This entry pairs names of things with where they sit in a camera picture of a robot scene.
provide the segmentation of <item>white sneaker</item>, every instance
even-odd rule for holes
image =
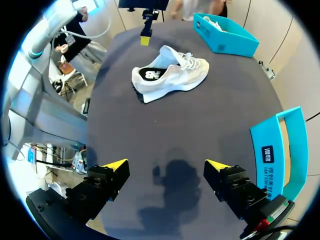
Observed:
[[[190,91],[208,75],[209,63],[164,45],[160,54],[147,66],[132,70],[132,84],[142,94],[145,104],[172,91]]]
[[[216,22],[211,21],[210,17],[208,17],[208,16],[204,16],[203,19],[206,20],[207,22],[209,22],[212,26],[216,27],[220,32],[223,31],[217,21]]]

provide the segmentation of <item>new balance logo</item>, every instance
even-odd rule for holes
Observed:
[[[146,79],[159,79],[160,73],[161,73],[160,71],[146,71],[145,78]]]

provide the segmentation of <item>dark gray table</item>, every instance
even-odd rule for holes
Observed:
[[[130,166],[115,202],[101,211],[105,230],[123,240],[238,240],[246,223],[215,197],[205,159],[240,165],[256,183],[249,128],[282,111],[277,94],[255,59],[212,53],[192,22],[154,24],[148,47],[140,31],[114,38],[92,92],[88,164],[128,158]],[[163,45],[206,59],[209,74],[192,91],[140,103],[132,69]]]

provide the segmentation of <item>bag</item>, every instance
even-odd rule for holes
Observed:
[[[64,74],[64,75],[67,75],[69,73],[71,73],[73,70],[74,70],[74,67],[70,65],[70,63],[68,62],[58,62],[58,67],[60,69],[60,71]]]

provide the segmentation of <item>person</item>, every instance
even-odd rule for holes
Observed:
[[[194,13],[209,13],[227,18],[226,0],[176,0],[172,18],[178,18],[178,11],[183,8],[183,21],[193,21]]]
[[[88,20],[88,9],[83,7],[78,10],[77,15],[65,25],[61,31],[70,31],[85,35],[79,23]],[[67,32],[61,33],[51,43],[54,50],[61,52],[65,61],[70,63],[78,72],[82,73],[89,81],[95,81],[98,69],[93,63],[102,63],[107,52],[99,43],[88,38],[73,36]]]

